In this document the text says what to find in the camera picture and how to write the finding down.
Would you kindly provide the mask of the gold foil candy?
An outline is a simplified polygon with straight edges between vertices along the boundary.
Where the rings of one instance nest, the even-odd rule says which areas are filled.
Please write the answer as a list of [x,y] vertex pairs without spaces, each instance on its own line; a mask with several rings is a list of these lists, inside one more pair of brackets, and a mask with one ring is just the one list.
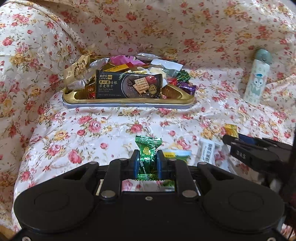
[[224,128],[227,135],[230,135],[235,138],[239,138],[237,125],[225,124]]

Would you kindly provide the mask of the gold mooncake packet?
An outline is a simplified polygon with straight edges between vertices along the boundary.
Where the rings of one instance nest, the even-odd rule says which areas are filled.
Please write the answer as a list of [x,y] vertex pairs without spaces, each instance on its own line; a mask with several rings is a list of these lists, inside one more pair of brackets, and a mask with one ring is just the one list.
[[74,88],[75,82],[79,80],[80,75],[86,71],[89,64],[90,64],[90,56],[82,55],[70,67],[64,69],[63,79],[64,79],[64,84],[67,86],[68,89]]

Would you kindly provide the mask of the green foil candy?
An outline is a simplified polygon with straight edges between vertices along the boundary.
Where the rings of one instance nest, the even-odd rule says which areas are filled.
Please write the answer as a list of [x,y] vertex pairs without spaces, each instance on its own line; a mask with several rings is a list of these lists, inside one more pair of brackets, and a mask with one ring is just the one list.
[[139,172],[137,179],[140,181],[158,180],[157,148],[162,144],[161,138],[136,136],[135,142],[139,147]]

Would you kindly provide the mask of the black cracker packet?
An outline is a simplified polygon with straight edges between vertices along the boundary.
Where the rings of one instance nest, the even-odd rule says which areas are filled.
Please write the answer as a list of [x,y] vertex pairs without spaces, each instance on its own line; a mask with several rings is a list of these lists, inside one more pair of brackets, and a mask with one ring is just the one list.
[[161,74],[139,74],[96,71],[95,98],[160,98]]

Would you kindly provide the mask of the floral sofa cover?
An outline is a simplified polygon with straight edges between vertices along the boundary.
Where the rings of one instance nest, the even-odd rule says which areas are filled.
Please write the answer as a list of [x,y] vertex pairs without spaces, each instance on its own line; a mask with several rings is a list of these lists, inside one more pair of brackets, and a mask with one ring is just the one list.
[[[260,103],[243,99],[255,53],[269,51]],[[62,72],[82,55],[151,53],[176,61],[196,85],[194,105],[74,108]],[[1,226],[19,230],[19,193],[90,161],[129,157],[136,135],[189,150],[220,143],[215,163],[259,182],[229,157],[225,124],[292,144],[295,133],[295,5],[289,1],[7,1],[1,6]]]

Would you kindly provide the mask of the gold tray full of snacks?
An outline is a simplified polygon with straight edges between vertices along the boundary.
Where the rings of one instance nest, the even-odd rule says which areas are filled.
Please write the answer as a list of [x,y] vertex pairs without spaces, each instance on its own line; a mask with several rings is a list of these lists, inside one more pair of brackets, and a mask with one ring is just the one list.
[[194,104],[196,86],[183,65],[153,54],[82,55],[63,77],[68,108],[187,109]]

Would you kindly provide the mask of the white grey text snack packet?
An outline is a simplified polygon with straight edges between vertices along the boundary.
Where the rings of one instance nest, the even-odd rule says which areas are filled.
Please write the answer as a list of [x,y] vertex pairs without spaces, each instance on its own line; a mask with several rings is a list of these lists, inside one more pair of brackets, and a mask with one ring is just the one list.
[[199,144],[199,161],[215,165],[215,153],[220,150],[220,143],[205,138],[200,138]]

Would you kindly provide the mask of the cat print thermos bottle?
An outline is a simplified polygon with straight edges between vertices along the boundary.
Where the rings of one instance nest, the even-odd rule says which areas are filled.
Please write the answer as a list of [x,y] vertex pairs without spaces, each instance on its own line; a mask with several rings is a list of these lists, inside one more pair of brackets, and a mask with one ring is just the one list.
[[258,105],[266,86],[272,57],[269,51],[258,49],[254,56],[252,69],[243,99],[253,105]]

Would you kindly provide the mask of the green yellow pea snack packet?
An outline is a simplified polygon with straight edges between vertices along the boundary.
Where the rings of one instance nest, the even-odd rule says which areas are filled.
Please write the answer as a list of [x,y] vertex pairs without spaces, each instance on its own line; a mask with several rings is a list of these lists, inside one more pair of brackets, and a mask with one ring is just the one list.
[[165,149],[165,150],[163,150],[163,154],[166,159],[183,160],[187,164],[188,160],[191,159],[192,152],[189,150]]

